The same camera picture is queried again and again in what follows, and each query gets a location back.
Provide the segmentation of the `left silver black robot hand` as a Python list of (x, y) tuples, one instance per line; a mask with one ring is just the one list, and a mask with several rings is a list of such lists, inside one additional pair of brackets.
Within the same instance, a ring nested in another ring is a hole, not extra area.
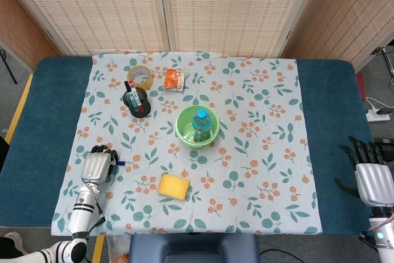
[(118, 152), (109, 149), (106, 145), (95, 145), (86, 156), (81, 180), (83, 183), (101, 185), (107, 179), (110, 166), (119, 160)]

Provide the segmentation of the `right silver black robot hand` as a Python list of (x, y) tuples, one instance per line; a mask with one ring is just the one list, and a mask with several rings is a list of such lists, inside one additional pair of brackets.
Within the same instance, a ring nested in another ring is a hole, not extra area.
[(334, 182), (341, 191), (359, 198), (370, 208), (393, 207), (393, 176), (378, 146), (349, 137), (353, 147), (340, 145), (353, 166), (357, 188), (345, 185), (340, 179)]

